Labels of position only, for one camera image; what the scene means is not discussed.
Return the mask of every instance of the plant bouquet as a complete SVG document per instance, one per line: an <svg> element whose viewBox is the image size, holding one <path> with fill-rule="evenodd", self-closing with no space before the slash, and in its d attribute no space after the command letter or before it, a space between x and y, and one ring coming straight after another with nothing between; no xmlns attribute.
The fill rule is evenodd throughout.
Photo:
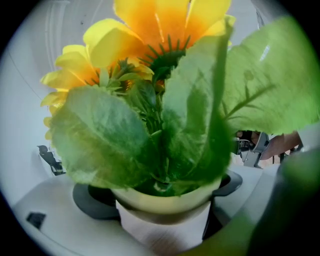
<svg viewBox="0 0 320 256"><path fill-rule="evenodd" d="M188 210L219 187L236 131L291 133L319 120L319 64L293 18L228 50L231 0L189 2L115 0L125 24L95 23L43 77L56 89L42 102L46 138L75 182L119 197L208 188Z"/></svg>

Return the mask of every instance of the sunflower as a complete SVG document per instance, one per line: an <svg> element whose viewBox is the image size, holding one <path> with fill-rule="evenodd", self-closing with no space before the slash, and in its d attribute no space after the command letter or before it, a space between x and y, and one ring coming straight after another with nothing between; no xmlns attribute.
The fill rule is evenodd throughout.
<svg viewBox="0 0 320 256"><path fill-rule="evenodd" d="M134 59L126 59L125 61L119 61L119 63L131 65L134 67L134 70L131 69L131 71L133 70L143 79L152 79L153 72ZM56 89L41 102L41 107L49 106L51 115L54 115L64 105L68 92L72 88L99 85L101 72L100 68L93 67L89 59L88 50L83 45L68 45L64 47L62 55L56 59L55 65L61 69L50 72L41 79L41 83ZM46 117L43 122L47 127L50 127L50 121L51 117ZM51 139L50 131L45 134L45 138L47 140Z"/></svg>
<svg viewBox="0 0 320 256"><path fill-rule="evenodd" d="M115 14L125 24L104 19L84 34L95 67L137 58L154 72L177 66L179 58L204 36L225 33L231 0L114 0Z"/></svg>

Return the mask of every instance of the large green leaf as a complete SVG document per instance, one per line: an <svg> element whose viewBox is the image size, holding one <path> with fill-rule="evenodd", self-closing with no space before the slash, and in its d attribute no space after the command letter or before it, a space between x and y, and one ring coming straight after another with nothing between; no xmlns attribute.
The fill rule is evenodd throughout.
<svg viewBox="0 0 320 256"><path fill-rule="evenodd" d="M110 81L110 75L106 68L100 69L100 75L99 75L99 85L101 87L107 87Z"/></svg>
<svg viewBox="0 0 320 256"><path fill-rule="evenodd" d="M291 133L319 120L319 63L292 17L234 46L225 72L220 110L235 131Z"/></svg>
<svg viewBox="0 0 320 256"><path fill-rule="evenodd" d="M157 149L138 114L105 88L71 90L50 131L67 173L77 183L135 187L159 167Z"/></svg>
<svg viewBox="0 0 320 256"><path fill-rule="evenodd" d="M225 36L202 38L165 83L162 119L168 175L178 190L212 182L230 160L230 134L218 113L230 30Z"/></svg>
<svg viewBox="0 0 320 256"><path fill-rule="evenodd" d="M146 115L153 115L156 110L156 92L146 80L135 80L127 92L128 102Z"/></svg>

